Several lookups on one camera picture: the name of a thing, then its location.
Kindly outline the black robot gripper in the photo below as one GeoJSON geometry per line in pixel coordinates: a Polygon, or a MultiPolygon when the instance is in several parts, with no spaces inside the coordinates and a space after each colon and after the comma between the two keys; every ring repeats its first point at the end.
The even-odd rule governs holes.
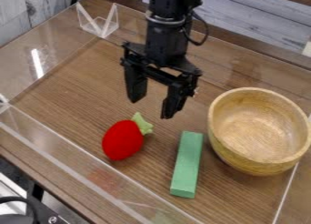
{"type": "Polygon", "coordinates": [[[181,18],[147,17],[146,43],[126,42],[125,67],[129,99],[137,103],[147,94],[147,79],[151,78],[169,87],[161,117],[170,119],[183,109],[187,97],[195,94],[199,68],[187,60],[189,43],[201,46],[191,36],[194,12],[181,18]]]}

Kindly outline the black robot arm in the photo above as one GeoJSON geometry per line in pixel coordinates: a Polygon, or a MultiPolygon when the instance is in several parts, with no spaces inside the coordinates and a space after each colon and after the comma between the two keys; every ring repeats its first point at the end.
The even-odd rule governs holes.
{"type": "Polygon", "coordinates": [[[151,79],[169,87],[162,105],[163,118],[174,117],[195,94],[202,70],[187,60],[190,45],[202,45],[190,34],[193,20],[199,18],[195,8],[202,0],[150,0],[146,12],[147,34],[143,44],[123,44],[129,99],[138,102],[146,97],[151,79]]]}

